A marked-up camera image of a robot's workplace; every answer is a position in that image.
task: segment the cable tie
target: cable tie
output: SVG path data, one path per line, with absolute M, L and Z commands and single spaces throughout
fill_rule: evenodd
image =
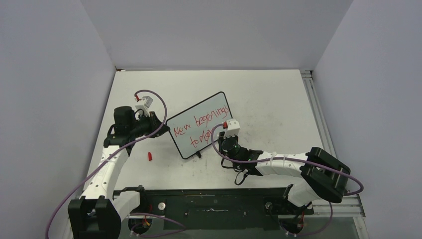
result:
M 271 153 L 271 158 L 270 158 L 270 168 L 273 170 L 273 172 L 275 173 L 275 174 L 277 174 L 277 172 L 274 170 L 274 168 L 273 168 L 273 159 L 274 159 L 274 157 L 277 155 L 277 152 L 272 152 Z
M 100 163 L 102 163 L 102 162 L 104 162 L 104 161 L 107 161 L 107 162 L 109 162 L 109 163 L 114 163 L 114 164 L 116 164 L 116 162 L 112 161 L 111 159 L 103 159 L 103 160 L 101 160 L 101 161 L 100 161 Z
M 283 168 L 284 168 L 284 163 L 286 162 L 286 156 L 287 154 L 283 155 Z

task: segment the whiteboard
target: whiteboard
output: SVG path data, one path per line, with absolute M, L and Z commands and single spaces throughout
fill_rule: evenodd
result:
M 212 128 L 233 118 L 225 93 L 220 91 L 167 120 L 181 157 L 187 159 L 211 144 Z M 216 129 L 214 139 L 223 128 Z

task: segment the glass panel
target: glass panel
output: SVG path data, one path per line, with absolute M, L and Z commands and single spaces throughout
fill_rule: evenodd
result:
M 328 218 L 306 218 L 305 228 L 303 233 L 313 232 L 320 229 L 325 225 Z M 133 239 L 135 236 L 130 237 L 128 220 L 125 219 L 122 223 L 120 230 L 120 239 Z M 163 232 L 168 232 L 163 229 L 163 220 L 154 219 L 150 230 L 145 235 L 155 235 Z M 278 231 L 264 231 L 262 229 L 245 229 L 245 230 L 187 230 L 182 233 L 166 236 L 167 239 L 180 239 L 180 238 L 195 238 L 195 239 L 245 239 L 245 238 L 265 238 L 265 239 L 280 239 L 285 237 L 285 232 Z M 359 236 L 356 231 L 356 226 L 353 218 L 333 218 L 332 223 L 323 232 L 308 236 L 301 237 L 304 239 L 358 239 Z

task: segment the screw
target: screw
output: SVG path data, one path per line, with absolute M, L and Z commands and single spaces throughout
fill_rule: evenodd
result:
M 267 203 L 265 204 L 265 208 L 266 208 L 266 209 L 270 209 L 270 206 L 271 206 L 271 205 L 273 205 L 271 202 L 267 202 Z
M 166 208 L 166 204 L 165 203 L 159 203 L 158 204 L 158 209 L 164 210 L 165 208 Z

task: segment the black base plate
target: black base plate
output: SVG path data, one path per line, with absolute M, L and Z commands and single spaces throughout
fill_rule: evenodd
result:
M 272 214 L 296 215 L 298 208 L 283 199 L 285 188 L 218 189 L 218 190 L 146 190 L 145 202 L 152 204 L 153 214 L 184 224 L 188 229 L 224 230 L 263 228 L 279 230 L 270 218 L 265 203 L 273 204 Z M 165 203 L 165 209 L 158 208 Z M 313 214 L 305 210 L 306 215 Z M 179 226 L 165 222 L 165 230 Z

